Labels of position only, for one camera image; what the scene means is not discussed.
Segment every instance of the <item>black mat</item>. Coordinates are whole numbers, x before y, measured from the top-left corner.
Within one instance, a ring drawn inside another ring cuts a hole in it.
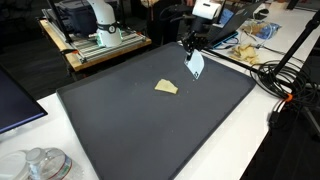
[[[254,87],[208,59],[194,80],[185,55],[168,44],[57,91],[101,179],[174,178]],[[162,78],[176,95],[154,90]]]

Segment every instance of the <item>snack bag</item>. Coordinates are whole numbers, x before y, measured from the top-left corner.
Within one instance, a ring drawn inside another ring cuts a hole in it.
[[[270,39],[276,35],[280,28],[281,26],[275,23],[265,21],[253,21],[242,26],[241,29],[261,39]]]

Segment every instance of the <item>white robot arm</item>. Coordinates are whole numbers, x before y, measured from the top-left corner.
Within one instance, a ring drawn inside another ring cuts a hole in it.
[[[92,6],[97,18],[97,35],[99,46],[114,47],[122,42],[120,29],[114,17],[112,7],[104,0],[87,0]]]
[[[188,55],[187,60],[191,59],[195,49],[200,51],[211,41],[212,35],[210,33],[208,35],[210,30],[206,29],[204,25],[212,25],[213,19],[219,16],[221,7],[221,4],[215,0],[196,1],[192,11],[192,14],[196,17],[193,20],[190,32],[182,39],[183,47]]]

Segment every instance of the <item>table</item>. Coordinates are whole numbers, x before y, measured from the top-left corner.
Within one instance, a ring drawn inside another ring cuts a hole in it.
[[[300,36],[300,34],[305,29],[305,25],[312,19],[314,12],[304,11],[304,10],[284,10],[273,7],[274,4],[269,8],[269,15],[265,21],[274,22],[282,26],[277,34],[265,42],[265,46],[277,51],[287,52],[295,40]],[[264,42],[263,39],[256,38],[258,42],[255,42],[250,37],[247,37],[245,33],[239,31],[239,36],[242,34],[243,44],[260,44]],[[314,30],[307,40],[301,45],[299,50],[294,54],[294,57],[299,58],[305,61],[311,52],[314,44],[318,40],[320,34],[320,28]],[[215,52],[223,54],[225,56],[230,55],[229,50],[215,50]],[[259,55],[259,62],[264,63],[270,60],[281,60],[283,57],[280,54],[272,53],[269,50],[260,48],[256,50],[256,53]],[[302,67],[302,64],[297,60],[291,59],[290,62],[296,63],[298,66]]]
[[[57,47],[59,48],[60,51],[64,50],[64,49],[69,49],[70,47],[67,45],[66,42],[64,42],[64,40],[58,35],[58,33],[49,25],[49,22],[47,20],[40,20],[39,21],[42,29],[50,36],[50,38],[53,40],[53,42],[57,45]],[[66,54],[66,60],[67,62],[71,65],[72,69],[75,72],[78,72],[80,70],[89,68],[91,66],[94,66],[96,64],[102,63],[104,61],[110,60],[112,58],[118,57],[120,55],[126,54],[128,52],[132,52],[134,50],[137,50],[139,48],[148,46],[151,44],[151,39],[146,38],[145,41],[141,41],[138,44],[132,45],[132,46],[128,46],[124,49],[121,49],[120,51],[115,51],[115,52],[111,52],[108,53],[107,55],[104,55],[96,60],[93,61],[88,61],[85,63],[81,63],[81,61],[79,60],[79,58],[70,53],[70,54]]]
[[[288,13],[291,15],[304,14],[307,17],[311,17],[313,14],[300,10],[293,10]],[[288,26],[303,29],[304,24],[292,23],[290,22],[290,16],[285,17],[287,19],[282,21],[287,22]],[[285,45],[287,49],[300,32],[290,32],[290,34],[294,36],[286,36],[289,38]],[[273,42],[274,48],[277,49],[285,44],[285,42],[277,42],[282,39],[278,34],[268,43]],[[310,38],[307,40],[304,50],[299,51],[301,53],[299,53],[299,58],[305,57],[304,59],[306,59],[315,41],[316,39],[313,41]],[[267,51],[265,56],[265,59],[274,56],[279,57],[277,54],[267,53]],[[249,74],[246,69],[235,64],[212,56],[209,57],[240,72]],[[279,99],[268,95],[261,88],[255,87],[199,149],[176,179],[239,179],[267,134],[267,119],[278,101]],[[97,179],[57,95],[52,94],[39,100],[39,103],[47,110],[49,115],[0,135],[0,156],[21,149],[57,147],[65,151],[82,166],[84,179]]]

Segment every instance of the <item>computer screen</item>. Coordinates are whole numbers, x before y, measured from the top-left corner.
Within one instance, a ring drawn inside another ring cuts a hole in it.
[[[0,134],[47,112],[0,65]]]

